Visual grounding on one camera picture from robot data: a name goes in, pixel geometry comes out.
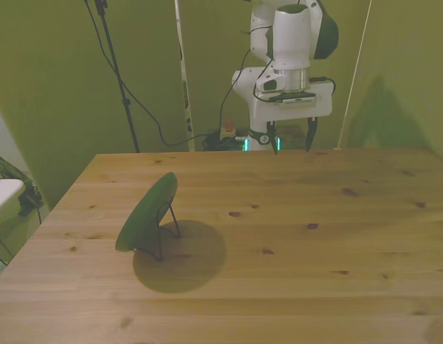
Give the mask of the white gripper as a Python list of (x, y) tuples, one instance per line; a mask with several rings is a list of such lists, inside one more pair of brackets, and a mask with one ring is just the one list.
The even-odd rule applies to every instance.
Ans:
[(275, 121), (308, 118), (305, 149), (309, 151), (317, 131), (317, 118), (329, 116), (332, 113), (333, 83), (331, 81), (313, 83), (307, 92), (313, 93), (314, 96), (274, 103), (262, 102), (253, 97), (252, 120), (267, 122), (267, 135), (275, 155), (278, 152)]

